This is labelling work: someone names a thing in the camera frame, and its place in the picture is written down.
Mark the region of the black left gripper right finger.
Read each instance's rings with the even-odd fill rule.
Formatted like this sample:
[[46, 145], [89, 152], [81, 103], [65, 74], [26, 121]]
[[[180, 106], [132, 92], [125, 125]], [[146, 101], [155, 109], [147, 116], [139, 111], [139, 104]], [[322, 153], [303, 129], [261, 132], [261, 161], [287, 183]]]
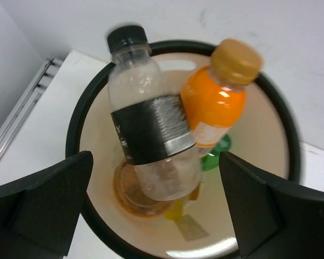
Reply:
[[324, 258], [324, 192], [230, 152], [219, 169], [241, 258]]

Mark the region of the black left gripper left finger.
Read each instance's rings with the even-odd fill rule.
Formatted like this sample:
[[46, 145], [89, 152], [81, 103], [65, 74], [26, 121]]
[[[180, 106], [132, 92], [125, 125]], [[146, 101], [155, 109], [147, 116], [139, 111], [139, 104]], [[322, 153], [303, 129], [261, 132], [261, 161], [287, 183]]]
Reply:
[[0, 258], [68, 255], [93, 167], [89, 151], [0, 186]]

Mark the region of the green plastic bottle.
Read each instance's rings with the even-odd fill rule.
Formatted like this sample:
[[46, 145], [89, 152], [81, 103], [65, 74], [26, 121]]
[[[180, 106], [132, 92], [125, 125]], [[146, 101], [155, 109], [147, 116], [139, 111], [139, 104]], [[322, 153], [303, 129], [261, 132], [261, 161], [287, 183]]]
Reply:
[[219, 156], [222, 152], [229, 151], [232, 147], [232, 139], [226, 134], [217, 145], [201, 159], [202, 171], [210, 171], [219, 166]]

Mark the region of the orange juice bottle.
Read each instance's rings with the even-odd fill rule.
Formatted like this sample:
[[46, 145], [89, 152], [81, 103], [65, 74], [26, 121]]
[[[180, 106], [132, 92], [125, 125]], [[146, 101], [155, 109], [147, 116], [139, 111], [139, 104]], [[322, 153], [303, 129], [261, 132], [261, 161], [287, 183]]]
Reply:
[[201, 155], [209, 152], [240, 118], [246, 86], [258, 77], [262, 56], [248, 44], [226, 38], [209, 65], [192, 74], [180, 89], [187, 120]]
[[[195, 201], [200, 192], [198, 185], [190, 194], [181, 198], [184, 205]], [[141, 190], [136, 171], [125, 159], [116, 167], [113, 175], [113, 192], [119, 205], [138, 217], [155, 217], [164, 214], [173, 201], [155, 201]]]

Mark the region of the clear bottle black label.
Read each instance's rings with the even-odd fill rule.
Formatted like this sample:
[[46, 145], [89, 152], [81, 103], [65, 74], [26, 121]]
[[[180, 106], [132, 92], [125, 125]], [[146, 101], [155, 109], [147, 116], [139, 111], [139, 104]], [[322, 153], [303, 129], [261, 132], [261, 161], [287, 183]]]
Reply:
[[191, 193], [201, 179], [195, 139], [180, 95], [151, 57], [145, 30], [121, 25], [107, 35], [111, 118], [126, 161], [143, 193], [169, 201]]

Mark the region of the clear bottle yellow label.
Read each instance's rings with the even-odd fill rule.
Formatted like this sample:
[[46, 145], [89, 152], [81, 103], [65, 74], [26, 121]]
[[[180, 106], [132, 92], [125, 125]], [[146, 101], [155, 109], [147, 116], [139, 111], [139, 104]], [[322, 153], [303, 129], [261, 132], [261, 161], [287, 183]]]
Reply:
[[168, 210], [164, 212], [164, 217], [168, 220], [176, 221], [182, 217], [183, 210], [184, 210], [183, 200], [177, 199], [173, 201], [170, 207], [168, 208]]

